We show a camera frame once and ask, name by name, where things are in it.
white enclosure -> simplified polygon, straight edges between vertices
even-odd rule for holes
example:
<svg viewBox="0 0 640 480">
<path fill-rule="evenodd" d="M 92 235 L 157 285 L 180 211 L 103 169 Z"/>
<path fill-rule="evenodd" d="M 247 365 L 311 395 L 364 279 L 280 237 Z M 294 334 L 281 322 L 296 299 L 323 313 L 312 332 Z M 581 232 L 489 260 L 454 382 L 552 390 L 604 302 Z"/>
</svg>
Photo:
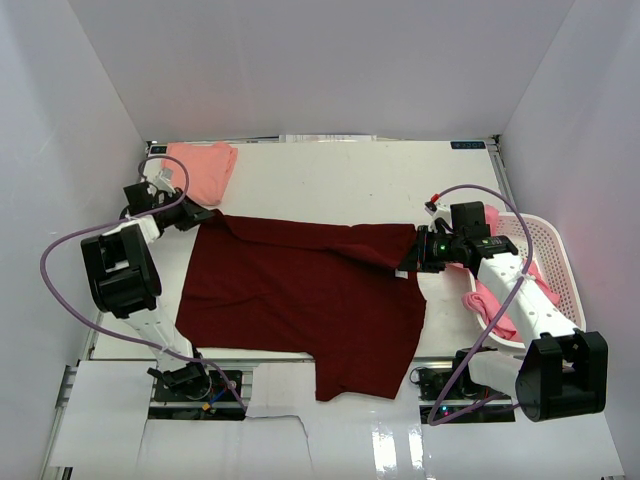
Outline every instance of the white enclosure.
<svg viewBox="0 0 640 480">
<path fill-rule="evenodd" d="M 502 135 L 519 208 L 558 228 L 609 342 L 606 418 L 640 478 L 639 1 L 0 0 L 0 38 L 0 478 L 39 478 L 87 335 L 44 248 L 117 216 L 142 140 L 284 133 Z M 50 263 L 94 318 L 77 244 Z"/>
</svg>

dark red shirt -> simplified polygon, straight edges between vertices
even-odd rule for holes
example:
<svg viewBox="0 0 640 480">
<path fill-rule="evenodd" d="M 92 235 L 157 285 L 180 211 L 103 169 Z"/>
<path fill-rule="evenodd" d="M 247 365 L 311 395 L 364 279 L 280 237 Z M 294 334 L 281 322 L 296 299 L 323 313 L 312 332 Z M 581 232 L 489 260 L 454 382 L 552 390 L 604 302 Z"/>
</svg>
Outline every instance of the dark red shirt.
<svg viewBox="0 0 640 480">
<path fill-rule="evenodd" d="M 413 225 L 225 216 L 200 226 L 176 326 L 196 347 L 307 352 L 316 398 L 395 398 L 424 323 L 415 273 L 395 268 Z"/>
</svg>

pink cloth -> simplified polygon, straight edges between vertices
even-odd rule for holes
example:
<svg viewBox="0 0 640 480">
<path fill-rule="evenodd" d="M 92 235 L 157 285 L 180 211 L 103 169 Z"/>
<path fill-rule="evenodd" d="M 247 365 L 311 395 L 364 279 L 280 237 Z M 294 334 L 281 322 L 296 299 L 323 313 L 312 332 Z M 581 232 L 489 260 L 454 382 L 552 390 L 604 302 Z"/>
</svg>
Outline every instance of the pink cloth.
<svg viewBox="0 0 640 480">
<path fill-rule="evenodd" d="M 203 206 L 220 204 L 238 158 L 237 148 L 222 142 L 214 145 L 170 143 L 167 155 L 177 158 L 187 167 L 187 195 L 191 200 Z M 162 161 L 162 166 L 173 172 L 171 184 L 184 189 L 185 177 L 182 169 L 166 159 Z"/>
<path fill-rule="evenodd" d="M 499 215 L 500 212 L 498 212 L 496 208 L 489 205 L 485 206 L 485 217 L 487 219 L 487 223 L 489 224 L 491 235 L 496 234 Z M 531 267 L 529 267 L 529 273 L 536 278 L 536 283 L 547 296 L 547 298 L 551 301 L 551 303 L 553 303 L 554 305 L 560 303 L 560 295 L 552 292 L 549 286 L 542 280 L 540 271 L 538 270 L 538 266 L 535 262 L 533 262 L 531 264 Z M 491 291 L 489 291 L 487 287 L 485 287 L 478 281 L 476 281 L 475 292 L 465 293 L 462 296 L 462 304 L 468 310 L 479 313 L 485 325 L 489 325 L 489 322 L 493 320 L 493 318 L 498 313 L 498 310 L 500 310 L 501 306 L 500 302 L 498 302 L 493 293 L 491 293 Z M 502 316 L 502 318 L 498 322 L 498 325 L 496 325 L 496 327 L 493 329 L 492 333 L 505 340 L 510 340 L 512 342 L 522 342 L 522 337 L 520 337 L 520 334 L 516 330 L 515 325 L 507 314 Z"/>
</svg>

white table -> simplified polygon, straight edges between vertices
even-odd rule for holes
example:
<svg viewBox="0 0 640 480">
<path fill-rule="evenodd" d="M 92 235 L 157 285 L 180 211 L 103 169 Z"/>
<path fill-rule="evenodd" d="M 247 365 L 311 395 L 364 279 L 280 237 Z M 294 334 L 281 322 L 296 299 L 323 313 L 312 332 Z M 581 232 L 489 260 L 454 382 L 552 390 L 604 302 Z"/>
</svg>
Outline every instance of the white table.
<svg viewBox="0 0 640 480">
<path fill-rule="evenodd" d="M 313 366 L 284 363 L 254 371 L 255 412 L 271 418 L 151 420 L 148 365 L 80 364 L 52 455 L 54 464 L 74 467 L 73 480 L 597 480 L 623 474 L 603 413 L 533 423 L 516 411 L 515 422 L 420 426 L 418 389 L 406 380 L 394 401 L 343 394 L 316 403 Z M 272 408 L 260 408 L 266 405 Z M 389 475 L 376 475 L 380 467 Z"/>
<path fill-rule="evenodd" d="M 220 209 L 230 215 L 316 223 L 413 223 L 429 216 L 424 202 L 432 194 L 461 183 L 498 190 L 487 150 L 452 150 L 449 142 L 272 143 L 241 144 L 238 161 Z M 157 170 L 152 161 L 147 174 Z M 504 210 L 496 198 L 475 190 L 453 192 L 447 203 L 481 200 Z M 151 245 L 163 285 L 159 305 L 175 321 L 197 229 L 169 229 Z M 480 333 L 460 297 L 468 276 L 449 269 L 421 274 L 427 299 L 425 325 L 416 358 L 451 356 L 469 347 Z M 102 325 L 135 336 L 112 315 Z M 202 348 L 217 360 L 307 359 L 306 353 Z M 147 347 L 99 335 L 93 359 L 153 358 Z"/>
</svg>

wire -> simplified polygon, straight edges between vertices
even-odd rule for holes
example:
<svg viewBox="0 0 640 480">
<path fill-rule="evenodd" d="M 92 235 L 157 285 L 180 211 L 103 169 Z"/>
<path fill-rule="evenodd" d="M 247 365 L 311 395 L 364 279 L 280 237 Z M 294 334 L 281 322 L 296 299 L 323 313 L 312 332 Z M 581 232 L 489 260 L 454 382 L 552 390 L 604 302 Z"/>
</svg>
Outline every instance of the wire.
<svg viewBox="0 0 640 480">
<path fill-rule="evenodd" d="M 200 395 L 198 398 L 193 398 L 189 395 L 185 395 L 185 397 L 187 397 L 189 400 L 197 401 L 202 400 L 204 397 L 209 395 L 209 392 L 211 392 L 211 389 L 213 388 L 213 380 L 211 380 L 211 375 L 207 375 L 207 377 L 209 377 L 209 386 L 207 387 L 207 391 L 204 393 L 204 395 Z"/>
<path fill-rule="evenodd" d="M 156 213 L 160 213 L 163 212 L 165 210 L 168 210 L 178 204 L 180 204 L 185 197 L 187 196 L 187 191 L 189 190 L 189 172 L 187 171 L 187 168 L 184 166 L 184 164 L 174 158 L 171 157 L 169 155 L 164 155 L 164 154 L 159 154 L 159 155 L 152 155 L 147 157 L 145 160 L 143 160 L 142 162 L 140 162 L 140 164 L 138 165 L 138 171 L 142 172 L 144 169 L 144 165 L 149 161 L 149 160 L 154 160 L 157 158 L 166 158 L 168 160 L 171 160 L 172 162 L 175 162 L 180 168 L 182 168 L 183 172 L 184 172 L 184 177 L 185 177 L 185 185 L 184 185 L 184 191 L 180 194 L 180 197 L 175 201 L 172 202 L 168 205 L 164 205 L 162 207 L 158 207 L 158 208 L 154 208 L 153 210 L 149 210 L 148 212 L 145 212 L 145 215 L 153 215 Z M 53 285 L 53 282 L 51 281 L 51 278 L 49 277 L 49 273 L 47 271 L 47 259 L 49 258 L 49 255 L 51 254 L 51 252 L 53 252 L 53 250 L 55 248 L 57 248 L 58 246 L 60 246 L 61 244 L 67 242 L 68 240 L 71 240 L 72 238 L 76 238 L 76 237 L 80 237 L 82 235 L 86 235 L 88 233 L 91 232 L 95 232 L 98 230 L 104 230 L 106 228 L 112 228 L 115 227 L 121 223 L 127 222 L 129 221 L 128 218 L 122 218 L 113 222 L 108 222 L 108 223 L 103 223 L 102 225 L 97 225 L 95 227 L 90 227 L 90 228 L 85 228 L 82 230 L 78 230 L 77 232 L 73 232 L 73 233 L 69 233 L 67 235 L 64 235 L 60 238 L 58 238 L 57 240 L 55 240 L 53 243 L 51 243 L 51 245 L 49 245 L 45 251 L 42 253 L 42 256 L 40 257 L 40 275 L 42 276 L 42 280 L 44 281 L 44 284 L 47 286 L 47 288 L 49 289 L 49 291 L 51 292 L 51 295 L 53 295 L 53 298 L 56 299 L 56 301 L 62 305 L 62 308 L 64 308 L 67 312 L 69 312 L 74 318 L 76 318 L 77 320 L 79 320 L 82 324 L 84 324 L 85 326 L 99 332 L 102 333 L 104 335 L 108 335 L 110 337 L 113 338 L 117 338 L 119 340 L 124 340 L 126 342 L 131 342 L 131 343 L 138 343 L 140 345 L 146 345 L 147 347 L 150 348 L 154 348 L 156 350 L 163 350 L 164 353 L 166 353 L 167 355 L 170 355 L 174 358 L 177 358 L 178 360 L 182 360 L 184 362 L 195 362 L 195 363 L 200 363 L 202 365 L 208 365 L 210 367 L 213 367 L 222 377 L 222 379 L 224 380 L 224 382 L 227 384 L 227 386 L 230 387 L 230 380 L 227 377 L 227 375 L 222 371 L 222 369 L 213 361 L 213 360 L 206 360 L 204 358 L 194 358 L 194 357 L 187 357 L 186 355 L 182 355 L 180 353 L 174 352 L 172 350 L 164 350 L 162 345 L 159 345 L 157 343 L 153 343 L 153 342 L 149 342 L 147 340 L 143 340 L 141 338 L 135 338 L 135 337 L 130 337 L 129 335 L 123 335 L 121 333 L 117 333 L 114 332 L 112 330 L 109 330 L 107 328 L 104 328 L 100 325 L 95 324 L 94 322 L 92 322 L 91 320 L 89 320 L 88 318 L 86 318 L 84 315 L 82 315 L 82 313 L 80 313 L 78 310 L 76 310 L 69 302 L 67 302 L 67 300 L 62 296 L 62 294 L 58 291 L 58 289 Z M 242 399 L 240 398 L 240 395 L 238 395 L 238 393 L 236 392 L 236 390 L 234 388 L 229 388 L 231 390 L 231 393 L 233 393 L 233 396 L 235 397 L 235 399 L 238 401 L 238 403 L 240 404 L 240 406 L 242 407 L 242 409 L 246 412 L 247 411 L 247 407 L 246 405 L 242 402 Z"/>
<path fill-rule="evenodd" d="M 413 370 L 411 370 L 411 373 L 409 374 L 409 381 L 411 383 L 413 383 L 414 385 L 420 385 L 420 370 L 424 370 L 427 367 L 416 367 Z M 413 373 L 414 372 L 418 372 L 418 381 L 414 381 L 413 380 Z"/>
<path fill-rule="evenodd" d="M 524 283 L 525 275 L 529 271 L 529 267 L 533 262 L 533 238 L 531 237 L 531 232 L 529 231 L 529 227 L 527 227 L 527 224 L 524 221 L 524 218 L 522 218 L 522 215 L 520 215 L 520 212 L 518 212 L 518 209 L 515 207 L 515 205 L 513 205 L 513 203 L 504 195 L 498 192 L 495 192 L 490 188 L 483 187 L 481 185 L 466 183 L 463 185 L 456 185 L 455 187 L 447 188 L 442 192 L 440 192 L 439 194 L 438 193 L 435 194 L 433 197 L 431 197 L 431 202 L 437 202 L 441 197 L 443 197 L 447 193 L 453 192 L 454 190 L 461 190 L 466 188 L 481 190 L 483 192 L 489 193 L 494 197 L 497 197 L 500 200 L 502 200 L 505 203 L 505 205 L 507 205 L 511 209 L 511 211 L 514 213 L 514 215 L 520 222 L 520 225 L 522 225 L 522 230 L 527 239 L 527 250 L 528 250 L 527 260 L 524 262 L 524 266 L 522 267 L 522 275 L 520 276 L 520 278 L 518 278 L 518 280 L 516 280 L 515 285 L 511 289 L 511 292 L 509 292 L 509 295 L 507 295 L 507 298 L 505 299 L 504 303 L 500 307 L 500 310 L 498 310 L 498 313 L 496 313 L 496 316 L 493 317 L 493 320 L 489 322 L 489 325 L 487 325 L 487 328 L 480 334 L 480 336 L 476 340 L 476 343 L 473 344 L 473 347 L 471 347 L 471 349 L 469 350 L 467 355 L 464 357 L 460 365 L 458 365 L 458 368 L 456 368 L 455 372 L 453 372 L 453 375 L 451 375 L 451 378 L 449 378 L 449 381 L 447 381 L 447 383 L 445 384 L 444 388 L 440 392 L 440 395 L 438 395 L 438 398 L 436 399 L 436 403 L 433 405 L 431 412 L 429 412 L 429 417 L 427 418 L 427 423 L 433 427 L 442 425 L 443 423 L 448 423 L 451 420 L 454 420 L 455 418 L 458 418 L 464 415 L 465 413 L 473 412 L 474 410 L 480 408 L 486 403 L 502 398 L 503 396 L 502 394 L 495 394 L 490 397 L 484 398 L 479 402 L 474 403 L 473 405 L 463 408 L 462 410 L 458 410 L 457 412 L 452 413 L 446 417 L 442 417 L 437 420 L 435 418 L 437 411 L 440 409 L 440 406 L 442 405 L 442 402 L 447 397 L 447 395 L 449 394 L 449 391 L 455 385 L 460 375 L 462 375 L 462 372 L 464 372 L 464 369 L 467 368 L 467 365 L 469 365 L 469 361 L 471 360 L 471 358 L 478 352 L 478 350 L 480 350 L 480 348 L 482 347 L 482 343 L 489 336 L 489 333 L 491 333 L 491 330 L 493 330 L 495 326 L 498 324 L 498 322 L 504 315 L 504 312 L 507 311 L 507 308 L 509 308 L 509 305 L 511 304 L 516 294 L 518 293 L 518 290 L 520 290 L 520 287 Z"/>
<path fill-rule="evenodd" d="M 209 405 L 213 405 L 213 404 L 214 404 L 214 403 L 216 403 L 218 400 L 220 400 L 220 398 L 222 398 L 222 395 L 224 395 L 226 392 L 227 392 L 227 389 L 226 389 L 226 388 L 223 388 L 222 390 L 220 390 L 220 391 L 218 392 L 218 394 L 217 394 L 215 397 L 213 397 L 213 398 L 211 399 L 211 401 L 209 402 Z"/>
<path fill-rule="evenodd" d="M 449 233 L 453 233 L 453 229 L 449 226 L 447 221 L 444 218 L 436 218 L 435 220 L 436 227 L 441 227 Z"/>
</svg>

